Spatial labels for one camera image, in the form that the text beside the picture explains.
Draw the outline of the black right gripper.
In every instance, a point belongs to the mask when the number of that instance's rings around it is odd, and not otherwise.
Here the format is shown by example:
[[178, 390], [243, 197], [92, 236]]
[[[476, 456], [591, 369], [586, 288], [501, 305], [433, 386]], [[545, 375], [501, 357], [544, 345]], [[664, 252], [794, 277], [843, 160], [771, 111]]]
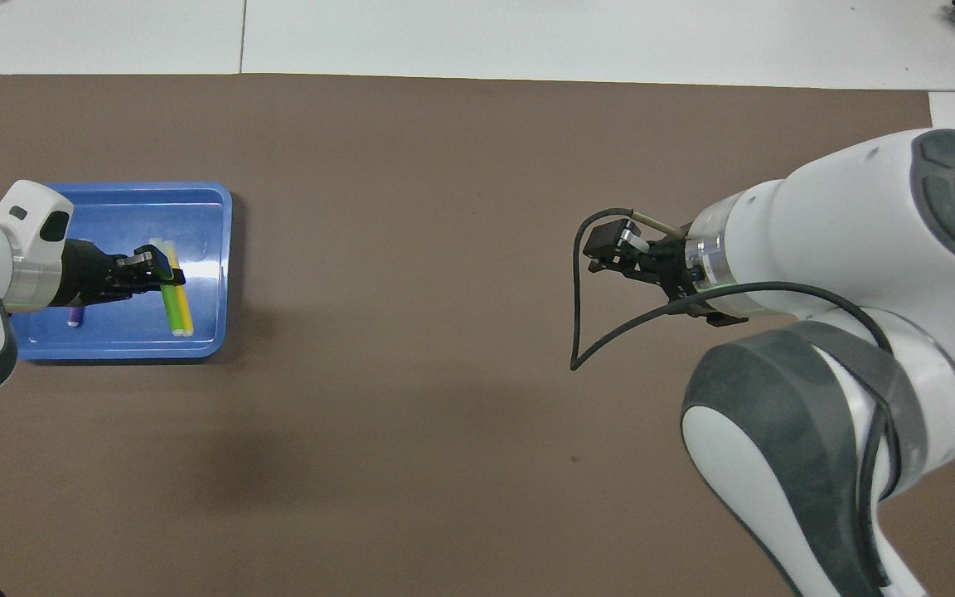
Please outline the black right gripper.
[[[584, 242], [584, 255], [589, 257], [589, 272], [614, 272], [637, 282], [655, 284], [667, 296], [668, 303], [677, 303], [697, 294], [697, 285], [705, 282], [699, 265], [688, 265], [685, 241], [668, 238], [645, 240], [632, 219], [621, 218], [592, 228]], [[690, 303], [676, 311], [693, 318], [704, 318], [711, 326], [747, 323], [747, 318], [729, 316], [705, 301]]]

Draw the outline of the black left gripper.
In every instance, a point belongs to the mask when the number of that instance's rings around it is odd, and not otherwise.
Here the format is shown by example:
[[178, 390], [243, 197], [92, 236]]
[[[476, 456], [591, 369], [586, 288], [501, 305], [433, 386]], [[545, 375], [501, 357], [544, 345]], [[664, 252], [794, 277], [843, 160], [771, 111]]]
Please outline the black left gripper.
[[[164, 271], [171, 275], [164, 277]], [[185, 286], [182, 269], [155, 245], [141, 245], [132, 255], [106, 254], [87, 240], [68, 239], [61, 253], [58, 305], [77, 308], [125, 301], [137, 294]]]

